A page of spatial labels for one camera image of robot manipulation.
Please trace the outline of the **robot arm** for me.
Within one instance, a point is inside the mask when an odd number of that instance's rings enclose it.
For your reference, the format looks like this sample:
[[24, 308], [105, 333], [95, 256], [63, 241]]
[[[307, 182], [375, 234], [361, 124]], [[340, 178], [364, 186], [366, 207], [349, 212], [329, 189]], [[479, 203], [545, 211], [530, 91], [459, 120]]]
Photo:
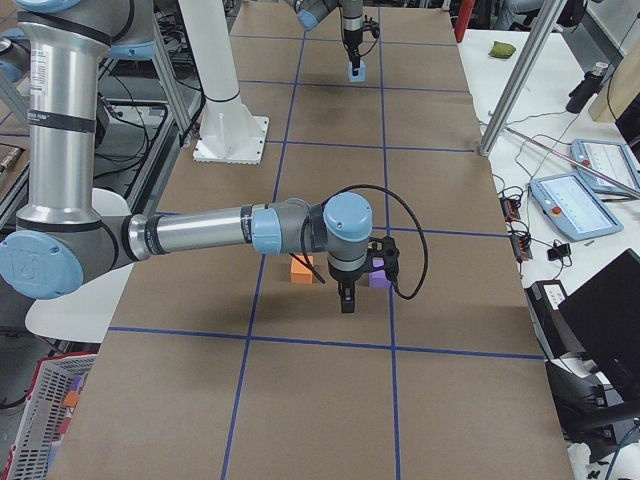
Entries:
[[362, 81], [366, 69], [359, 47], [363, 41], [364, 13], [361, 0], [288, 0], [299, 24], [306, 32], [315, 29], [334, 10], [338, 10], [342, 25], [342, 43], [348, 56], [348, 76], [353, 82]]
[[[49, 300], [69, 295], [106, 273], [155, 255], [249, 244], [260, 254], [327, 252], [342, 313], [353, 313], [356, 281], [373, 270], [372, 212], [354, 193], [322, 205], [302, 200], [248, 204], [195, 214], [153, 213], [175, 160], [144, 166], [134, 179], [133, 214], [93, 207], [99, 63], [165, 55], [153, 1], [14, 1], [30, 43], [28, 201], [16, 229], [1, 241], [1, 276], [20, 294]], [[334, 10], [341, 14], [348, 73], [364, 74], [363, 32], [378, 26], [363, 1], [285, 1], [305, 31]], [[178, 1], [200, 81], [202, 120], [195, 160], [259, 164], [269, 119], [241, 99], [223, 1]]]

